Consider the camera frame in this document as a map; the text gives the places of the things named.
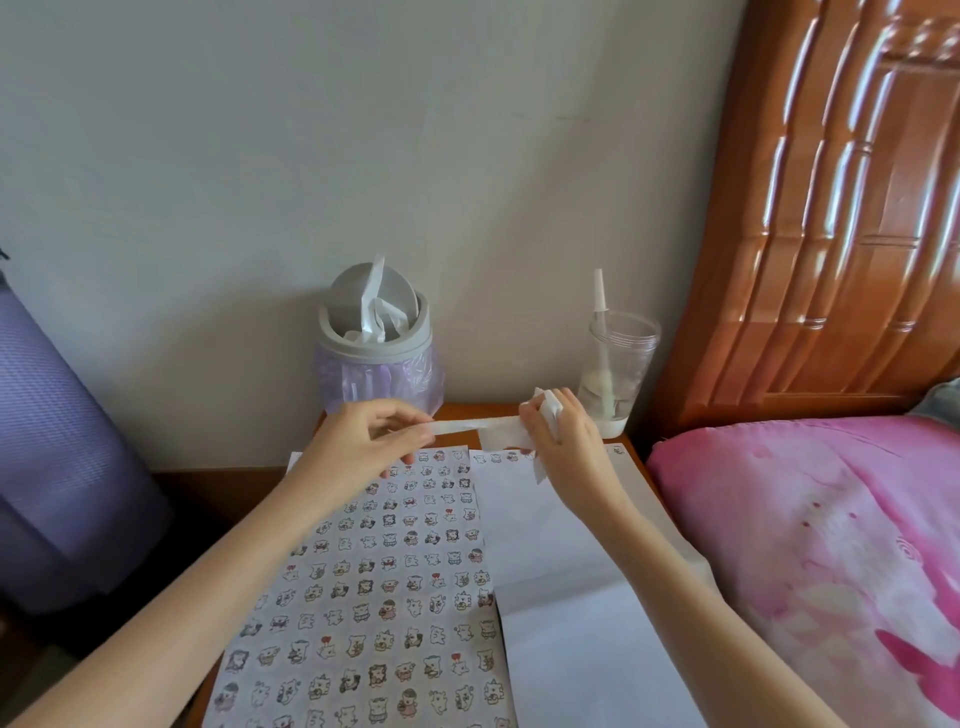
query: right arm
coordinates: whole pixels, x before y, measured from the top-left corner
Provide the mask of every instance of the right arm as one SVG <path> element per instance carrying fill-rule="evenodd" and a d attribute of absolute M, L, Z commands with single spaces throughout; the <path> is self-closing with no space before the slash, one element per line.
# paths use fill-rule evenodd
<path fill-rule="evenodd" d="M 556 443 L 537 413 L 520 417 L 557 495 L 617 564 L 710 728 L 846 724 L 694 574 L 624 492 L 596 425 L 568 389 Z"/>

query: rolled purple yoga mat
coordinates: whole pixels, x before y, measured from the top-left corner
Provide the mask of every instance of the rolled purple yoga mat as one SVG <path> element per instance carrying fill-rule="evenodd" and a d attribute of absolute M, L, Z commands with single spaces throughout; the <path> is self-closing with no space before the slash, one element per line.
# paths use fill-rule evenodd
<path fill-rule="evenodd" d="M 172 516 L 0 272 L 0 591 L 33 614 L 108 594 Z"/>

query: left arm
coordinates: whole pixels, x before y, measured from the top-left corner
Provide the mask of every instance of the left arm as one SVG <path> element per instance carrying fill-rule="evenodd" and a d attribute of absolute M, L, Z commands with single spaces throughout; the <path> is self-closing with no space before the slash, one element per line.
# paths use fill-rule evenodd
<path fill-rule="evenodd" d="M 193 566 L 11 728 L 168 728 L 309 528 L 433 435 L 395 400 L 347 404 L 300 462 Z M 387 430 L 397 430 L 377 437 Z"/>

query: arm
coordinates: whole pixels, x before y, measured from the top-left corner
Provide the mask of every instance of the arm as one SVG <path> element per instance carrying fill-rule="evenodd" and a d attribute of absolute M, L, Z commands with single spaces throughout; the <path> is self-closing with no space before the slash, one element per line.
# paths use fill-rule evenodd
<path fill-rule="evenodd" d="M 596 425 L 570 390 L 555 443 L 534 402 L 520 417 L 557 495 L 634 588 L 711 728 L 776 725 L 845 728 L 845 723 L 730 608 L 631 503 Z"/>
<path fill-rule="evenodd" d="M 365 482 L 429 444 L 402 402 L 347 405 L 251 513 L 44 694 L 11 728 L 167 728 L 307 530 Z M 396 432 L 382 434 L 387 429 Z"/>

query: headboard panel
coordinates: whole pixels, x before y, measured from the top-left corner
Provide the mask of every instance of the headboard panel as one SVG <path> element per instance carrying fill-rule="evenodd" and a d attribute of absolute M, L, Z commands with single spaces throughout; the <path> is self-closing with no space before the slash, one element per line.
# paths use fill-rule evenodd
<path fill-rule="evenodd" d="M 753 0 L 645 429 L 902 412 L 960 376 L 960 9 Z"/>

